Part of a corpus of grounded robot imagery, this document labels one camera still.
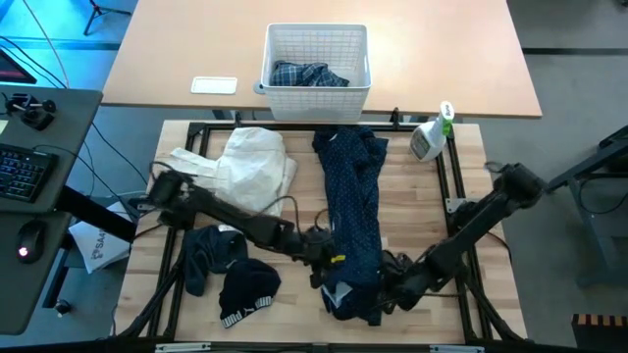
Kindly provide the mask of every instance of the yellow tag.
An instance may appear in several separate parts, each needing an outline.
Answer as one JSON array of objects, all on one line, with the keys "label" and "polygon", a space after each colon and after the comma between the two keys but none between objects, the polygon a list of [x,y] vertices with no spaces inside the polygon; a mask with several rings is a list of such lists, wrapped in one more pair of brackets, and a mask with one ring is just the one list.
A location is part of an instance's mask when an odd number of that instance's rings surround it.
[{"label": "yellow tag", "polygon": [[345,259],[344,255],[338,255],[336,257],[333,257],[332,264],[335,264],[336,262],[344,261],[344,259]]}]

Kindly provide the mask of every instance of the gray floor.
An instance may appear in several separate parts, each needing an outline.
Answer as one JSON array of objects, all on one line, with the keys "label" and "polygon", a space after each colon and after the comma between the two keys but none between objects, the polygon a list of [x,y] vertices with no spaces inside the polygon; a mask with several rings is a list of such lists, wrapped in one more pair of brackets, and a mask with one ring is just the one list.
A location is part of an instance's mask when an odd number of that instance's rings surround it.
[{"label": "gray floor", "polygon": [[[86,0],[59,0],[54,6],[43,0],[30,2],[57,39],[116,42],[123,37],[129,21],[108,15],[94,26],[93,34],[83,38],[82,29],[90,14]],[[41,37],[22,2],[5,0],[5,4],[11,3],[9,7],[2,3],[0,0],[0,33]],[[132,9],[134,2],[110,0],[107,4]],[[509,0],[508,5],[524,47],[628,48],[628,13],[612,0]],[[56,21],[54,14],[67,14],[67,21]],[[116,52],[97,49],[96,45],[92,50],[60,51],[72,87],[103,87]],[[60,75],[49,51],[27,52]],[[526,60],[544,117],[540,121],[466,119],[465,123],[481,125],[491,160],[523,162],[540,176],[551,178],[592,153],[601,138],[628,124],[628,56],[527,56]],[[210,116],[210,111],[101,108],[96,124],[120,151],[144,169],[153,156],[163,120]],[[97,172],[116,192],[143,189],[138,177],[117,173],[127,167],[95,131],[89,133],[87,143]],[[86,191],[91,176],[77,165],[69,184]],[[628,190],[628,185],[616,187],[621,193]],[[105,196],[107,192],[98,185],[95,194]],[[572,314],[628,315],[628,290],[605,286],[582,290],[575,284],[578,275],[594,268],[595,259],[590,256],[590,244],[566,189],[543,199],[534,209],[515,214],[504,222],[504,228],[512,247],[514,274],[531,338],[573,346]],[[72,270],[62,297],[70,300],[76,311],[57,319],[54,313],[38,309],[25,334],[0,336],[0,346],[106,335],[123,274],[124,263],[91,276]]]}]

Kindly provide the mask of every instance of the navy polka dot shirt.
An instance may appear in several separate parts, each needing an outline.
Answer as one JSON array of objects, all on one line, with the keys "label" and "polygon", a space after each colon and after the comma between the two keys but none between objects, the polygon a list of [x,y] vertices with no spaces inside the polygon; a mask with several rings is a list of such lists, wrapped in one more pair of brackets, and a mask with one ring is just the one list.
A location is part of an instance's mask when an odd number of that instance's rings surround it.
[{"label": "navy polka dot shirt", "polygon": [[337,319],[359,317],[372,326],[379,325],[382,318],[381,309],[371,309],[380,291],[382,241],[377,220],[377,178],[387,145],[386,139],[376,138],[366,126],[317,131],[312,142],[325,172],[334,242],[338,254],[345,256],[324,284],[330,291],[339,281],[352,288],[338,308],[325,294],[323,301]]}]

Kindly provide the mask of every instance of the keyboard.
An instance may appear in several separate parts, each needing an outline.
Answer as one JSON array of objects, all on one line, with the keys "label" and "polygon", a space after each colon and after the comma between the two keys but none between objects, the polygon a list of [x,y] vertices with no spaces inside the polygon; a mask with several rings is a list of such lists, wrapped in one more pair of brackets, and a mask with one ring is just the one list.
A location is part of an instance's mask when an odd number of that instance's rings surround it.
[{"label": "keyboard", "polygon": [[33,203],[57,156],[0,143],[0,197]]}]

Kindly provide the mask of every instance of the computer mouse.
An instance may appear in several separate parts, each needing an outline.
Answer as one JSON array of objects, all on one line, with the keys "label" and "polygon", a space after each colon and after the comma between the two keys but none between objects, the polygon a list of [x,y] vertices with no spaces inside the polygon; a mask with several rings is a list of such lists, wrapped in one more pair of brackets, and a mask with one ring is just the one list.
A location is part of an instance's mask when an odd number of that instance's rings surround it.
[{"label": "computer mouse", "polygon": [[17,255],[23,264],[32,264],[43,254],[46,223],[32,220],[25,223],[18,232]]}]

